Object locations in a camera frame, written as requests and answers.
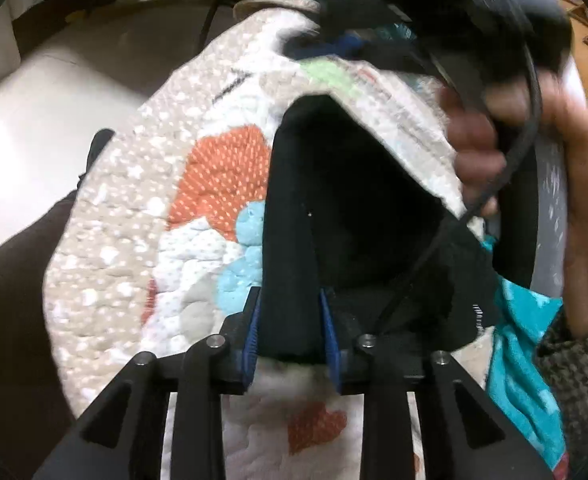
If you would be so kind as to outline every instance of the metal screw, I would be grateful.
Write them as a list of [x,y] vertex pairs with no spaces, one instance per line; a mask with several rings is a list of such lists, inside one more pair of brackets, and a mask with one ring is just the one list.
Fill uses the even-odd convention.
[[155,355],[152,352],[139,352],[134,356],[134,362],[138,366],[150,364],[154,360]]
[[205,341],[210,348],[220,348],[225,344],[225,336],[213,334]]
[[439,350],[434,352],[434,362],[437,365],[446,365],[450,363],[450,354],[444,352],[443,350]]
[[359,335],[357,343],[361,348],[374,348],[374,345],[376,344],[376,336],[372,334]]

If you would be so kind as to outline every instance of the human hand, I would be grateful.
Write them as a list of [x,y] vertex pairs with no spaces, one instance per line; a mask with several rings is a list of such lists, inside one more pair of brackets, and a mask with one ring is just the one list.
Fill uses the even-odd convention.
[[[588,108],[576,101],[549,72],[540,72],[543,96],[542,124],[552,126],[565,145],[568,187],[568,230],[564,263],[563,301],[568,328],[574,338],[588,336]],[[529,115],[530,100],[525,82],[493,88],[485,95],[490,114],[513,126]],[[451,89],[445,89],[440,104],[450,117],[448,140],[456,150],[454,168],[462,183],[463,201],[477,197],[488,181],[505,167],[497,149],[491,121],[481,113],[463,110]],[[482,214],[498,210],[495,198]]]

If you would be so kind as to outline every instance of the red heart-shaped patch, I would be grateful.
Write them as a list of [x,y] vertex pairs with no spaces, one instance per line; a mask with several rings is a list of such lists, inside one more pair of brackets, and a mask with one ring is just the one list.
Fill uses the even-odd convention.
[[333,441],[347,426],[347,415],[337,410],[328,412],[325,403],[312,402],[288,424],[290,455],[319,444]]

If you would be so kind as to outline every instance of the folded black garment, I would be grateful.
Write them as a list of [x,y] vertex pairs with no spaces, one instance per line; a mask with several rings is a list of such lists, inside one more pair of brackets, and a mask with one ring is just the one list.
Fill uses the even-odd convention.
[[[330,96],[305,96],[276,132],[263,227],[259,355],[323,363],[323,291],[331,310],[370,332],[439,225],[441,200]],[[490,254],[458,229],[412,281],[390,330],[415,350],[453,351],[494,325]]]

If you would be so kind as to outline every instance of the beige fabric with white dots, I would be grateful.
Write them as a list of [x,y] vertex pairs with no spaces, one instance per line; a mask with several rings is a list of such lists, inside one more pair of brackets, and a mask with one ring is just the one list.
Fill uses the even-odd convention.
[[[244,114],[250,114],[248,120],[253,123],[263,121],[259,126],[271,144],[279,118],[297,97],[330,93],[417,180],[442,197],[455,214],[461,213],[442,116],[400,78],[369,65],[340,59],[299,64],[281,56],[280,38],[309,26],[294,10],[265,9],[223,33],[200,56],[175,71],[117,131],[88,174],[44,284],[53,355],[76,414],[140,349],[151,349],[159,356],[184,351],[199,338],[218,331],[224,316],[215,304],[205,322],[199,317],[193,326],[178,326],[178,335],[176,330],[168,336],[159,329],[170,319],[164,318],[162,305],[157,305],[159,312],[149,326],[141,327],[141,317],[186,156],[197,139],[221,133],[230,121],[242,122]],[[214,98],[239,73],[255,76],[247,86],[234,90],[238,94],[230,92],[227,99],[213,105]],[[212,266],[211,279],[197,284],[199,294],[212,296],[217,269],[238,257],[234,248],[228,249],[218,256],[221,265]],[[184,295],[181,298],[168,308],[173,317],[186,304]],[[180,319],[181,323],[189,321],[184,313]],[[490,341],[485,335],[459,351],[457,358],[483,382],[489,355]],[[281,373],[279,367],[266,364],[259,368]],[[229,406],[225,409],[226,416],[233,412]],[[359,431],[350,438],[360,439]],[[246,471],[232,478],[258,476]],[[280,478],[303,477],[292,473]],[[341,478],[352,478],[352,473]]]

